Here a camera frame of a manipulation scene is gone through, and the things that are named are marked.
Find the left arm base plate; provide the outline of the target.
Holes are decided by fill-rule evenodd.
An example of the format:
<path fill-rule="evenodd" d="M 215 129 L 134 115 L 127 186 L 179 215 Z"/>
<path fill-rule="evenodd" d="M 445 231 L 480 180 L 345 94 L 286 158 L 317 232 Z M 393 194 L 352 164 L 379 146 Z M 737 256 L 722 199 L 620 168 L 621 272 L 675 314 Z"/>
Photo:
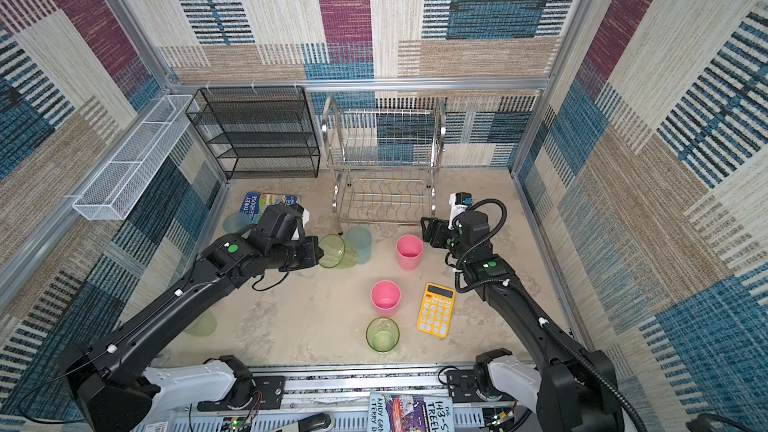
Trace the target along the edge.
<path fill-rule="evenodd" d="M 253 376 L 238 379 L 232 391 L 219 401 L 199 402 L 198 412 L 253 412 L 277 410 L 282 405 L 285 376 Z"/>

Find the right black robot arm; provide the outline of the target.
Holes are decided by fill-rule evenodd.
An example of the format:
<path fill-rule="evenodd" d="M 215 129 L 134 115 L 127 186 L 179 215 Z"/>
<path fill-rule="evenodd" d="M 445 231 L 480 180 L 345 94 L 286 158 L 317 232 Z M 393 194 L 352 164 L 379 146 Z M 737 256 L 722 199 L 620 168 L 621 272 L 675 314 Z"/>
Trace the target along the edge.
<path fill-rule="evenodd" d="M 483 363 L 487 382 L 523 401 L 544 431 L 643 431 L 638 411 L 619 390 L 607 354 L 591 351 L 558 326 L 524 288 L 491 243 L 502 228 L 490 226 L 477 205 L 452 220 L 423 217 L 422 239 L 454 258 L 455 289 L 475 292 L 511 327 L 534 361 L 533 385 L 522 385 L 511 358 L 501 352 Z M 524 401 L 526 393 L 532 395 Z"/>

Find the teal translucent cup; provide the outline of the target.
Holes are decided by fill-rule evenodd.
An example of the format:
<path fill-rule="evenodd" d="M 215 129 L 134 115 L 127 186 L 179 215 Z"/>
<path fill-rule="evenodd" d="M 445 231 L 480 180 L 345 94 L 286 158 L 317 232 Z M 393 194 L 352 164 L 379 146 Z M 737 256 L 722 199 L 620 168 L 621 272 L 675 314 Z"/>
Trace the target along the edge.
<path fill-rule="evenodd" d="M 370 261 L 372 253 L 372 234 L 364 227 L 354 227 L 345 233 L 347 243 L 357 252 L 359 265 Z"/>

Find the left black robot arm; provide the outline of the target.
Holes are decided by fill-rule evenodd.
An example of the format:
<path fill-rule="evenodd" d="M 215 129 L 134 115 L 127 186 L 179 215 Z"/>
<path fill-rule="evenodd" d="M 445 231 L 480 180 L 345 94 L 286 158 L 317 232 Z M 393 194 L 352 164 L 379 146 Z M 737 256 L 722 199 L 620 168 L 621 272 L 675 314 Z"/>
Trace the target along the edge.
<path fill-rule="evenodd" d="M 316 266 L 318 238 L 280 241 L 258 234 L 229 234 L 203 251 L 168 290 L 105 337 L 71 344 L 58 358 L 73 399 L 94 431 L 131 431 L 170 409 L 210 402 L 235 410 L 257 398 L 248 367 L 232 355 L 201 366 L 154 368 L 173 339 L 213 304 L 267 270 L 293 272 Z"/>

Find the silver wire dish rack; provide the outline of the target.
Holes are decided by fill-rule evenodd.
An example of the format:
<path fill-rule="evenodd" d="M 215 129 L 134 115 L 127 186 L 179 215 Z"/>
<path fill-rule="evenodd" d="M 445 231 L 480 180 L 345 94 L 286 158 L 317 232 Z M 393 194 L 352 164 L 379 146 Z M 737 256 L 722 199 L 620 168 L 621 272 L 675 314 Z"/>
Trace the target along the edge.
<path fill-rule="evenodd" d="M 331 210 L 338 233 L 370 224 L 418 226 L 436 214 L 445 146 L 443 101 L 428 108 L 341 108 L 326 99 L 320 120 Z"/>

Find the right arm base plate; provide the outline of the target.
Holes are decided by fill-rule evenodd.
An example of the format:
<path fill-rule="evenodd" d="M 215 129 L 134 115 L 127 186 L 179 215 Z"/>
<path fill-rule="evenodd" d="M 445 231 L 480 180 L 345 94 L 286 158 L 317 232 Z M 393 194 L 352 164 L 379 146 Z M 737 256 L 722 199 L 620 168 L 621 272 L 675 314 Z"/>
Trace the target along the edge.
<path fill-rule="evenodd" d="M 459 369 L 449 365 L 437 373 L 438 381 L 447 388 L 455 403 L 513 402 L 515 398 L 498 391 L 484 373 L 474 369 Z"/>

